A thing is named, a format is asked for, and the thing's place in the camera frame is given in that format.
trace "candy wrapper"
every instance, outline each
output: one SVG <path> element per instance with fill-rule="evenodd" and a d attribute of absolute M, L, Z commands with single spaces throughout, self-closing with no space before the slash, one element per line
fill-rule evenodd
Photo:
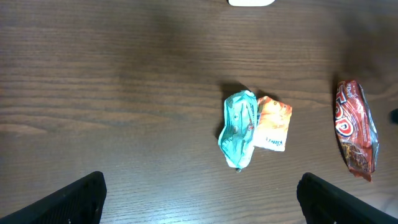
<path fill-rule="evenodd" d="M 338 84 L 335 129 L 349 171 L 372 181 L 379 141 L 362 86 L 354 80 Z"/>
<path fill-rule="evenodd" d="M 250 91 L 241 91 L 224 102 L 224 129 L 218 145 L 230 167 L 245 168 L 253 154 L 253 132 L 257 126 L 257 101 Z"/>
<path fill-rule="evenodd" d="M 254 145 L 274 151 L 285 151 L 292 107 L 268 96 L 258 99 L 257 129 Z"/>

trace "wooden table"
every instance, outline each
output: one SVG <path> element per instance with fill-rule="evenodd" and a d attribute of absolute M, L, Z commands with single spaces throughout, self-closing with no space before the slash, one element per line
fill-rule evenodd
<path fill-rule="evenodd" d="M 43 0 L 0 3 L 0 217 L 90 172 L 102 223 L 303 223 L 313 172 L 398 216 L 398 3 Z M 354 178 L 333 125 L 334 77 L 363 84 L 381 143 Z M 285 152 L 242 173 L 217 145 L 223 99 L 293 107 Z"/>

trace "orange wrapper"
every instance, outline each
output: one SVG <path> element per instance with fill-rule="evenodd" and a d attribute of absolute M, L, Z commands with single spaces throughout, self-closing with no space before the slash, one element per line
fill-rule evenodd
<path fill-rule="evenodd" d="M 292 107 L 268 96 L 257 100 L 258 125 L 254 132 L 254 145 L 274 151 L 285 151 Z"/>

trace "red wrapper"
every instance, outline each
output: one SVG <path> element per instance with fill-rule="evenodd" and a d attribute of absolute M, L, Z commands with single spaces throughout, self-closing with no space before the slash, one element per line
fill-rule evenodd
<path fill-rule="evenodd" d="M 335 130 L 349 171 L 371 182 L 379 141 L 362 86 L 354 80 L 337 85 Z"/>

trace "chocolate bar wrapper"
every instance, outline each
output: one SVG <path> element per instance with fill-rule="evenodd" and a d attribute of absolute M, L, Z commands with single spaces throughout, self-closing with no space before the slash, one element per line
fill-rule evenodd
<path fill-rule="evenodd" d="M 258 99 L 258 125 L 254 131 L 254 145 L 264 149 L 285 151 L 292 107 L 268 96 Z"/>
<path fill-rule="evenodd" d="M 379 140 L 362 86 L 354 80 L 338 84 L 335 131 L 349 171 L 371 182 Z"/>

